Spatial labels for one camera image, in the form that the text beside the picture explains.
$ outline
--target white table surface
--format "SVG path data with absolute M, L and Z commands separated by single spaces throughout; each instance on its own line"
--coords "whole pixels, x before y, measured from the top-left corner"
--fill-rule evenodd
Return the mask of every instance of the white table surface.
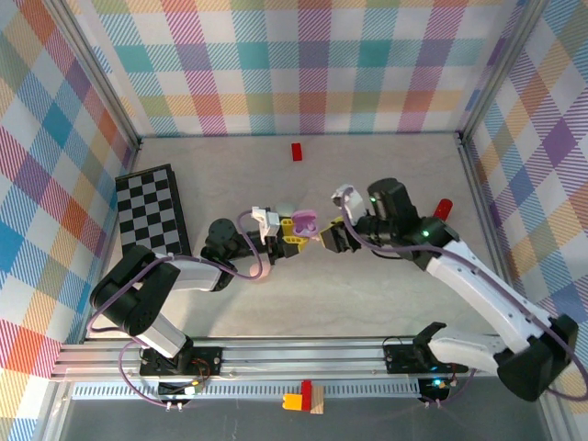
M 292 162 L 292 142 L 302 143 L 302 162 Z M 449 134 L 149 139 L 135 170 L 167 163 L 175 171 L 194 254 L 217 218 L 290 202 L 315 209 L 323 226 L 338 216 L 330 200 L 336 188 L 352 184 L 367 200 L 369 184 L 395 177 L 422 216 L 432 214 L 441 198 L 453 200 L 449 225 L 492 267 Z M 248 221 L 248 227 L 255 224 Z M 109 266 L 120 256 L 117 241 Z M 253 261 L 237 267 L 248 271 Z M 221 292 L 172 292 L 162 313 L 190 336 L 401 335 L 417 334 L 433 321 L 464 331 L 492 330 L 454 291 L 414 264 L 378 259 L 363 249 L 334 254 L 316 242 L 278 260 L 264 280 L 234 280 Z M 108 323 L 101 318 L 96 326 Z

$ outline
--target purple toy piece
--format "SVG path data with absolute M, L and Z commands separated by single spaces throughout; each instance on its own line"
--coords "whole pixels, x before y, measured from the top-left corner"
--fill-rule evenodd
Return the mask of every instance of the purple toy piece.
M 313 209 L 301 209 L 294 211 L 290 217 L 294 222 L 293 233 L 299 237 L 313 237 L 319 233 L 316 226 L 316 211 Z

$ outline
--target plaid wall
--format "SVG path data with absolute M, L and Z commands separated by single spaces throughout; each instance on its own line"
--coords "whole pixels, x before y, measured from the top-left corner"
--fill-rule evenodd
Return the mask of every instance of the plaid wall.
M 0 2 L 0 440 L 31 438 L 131 158 L 41 1 Z
M 477 130 L 475 153 L 516 287 L 581 324 L 588 365 L 588 2 L 551 0 Z M 577 373 L 564 377 L 583 393 Z M 588 438 L 588 404 L 573 403 Z
M 138 131 L 178 136 L 453 131 L 516 0 L 69 3 Z

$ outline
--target red block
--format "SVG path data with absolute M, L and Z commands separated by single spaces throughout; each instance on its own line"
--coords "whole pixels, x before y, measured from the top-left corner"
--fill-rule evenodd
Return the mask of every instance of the red block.
M 312 381 L 305 379 L 302 381 L 302 407 L 301 411 L 310 412 L 312 408 Z
M 302 146 L 299 142 L 292 143 L 292 161 L 302 161 Z
M 439 205 L 437 205 L 437 208 L 435 209 L 435 213 L 433 214 L 433 216 L 445 222 L 449 217 L 449 213 L 451 212 L 452 208 L 453 202 L 451 202 L 451 200 L 441 199 L 439 201 Z

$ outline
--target chessboard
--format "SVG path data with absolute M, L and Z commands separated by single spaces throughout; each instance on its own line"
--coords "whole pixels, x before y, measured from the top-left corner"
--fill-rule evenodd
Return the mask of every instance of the chessboard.
M 144 245 L 160 254 L 192 255 L 170 164 L 119 177 L 116 186 L 123 254 Z

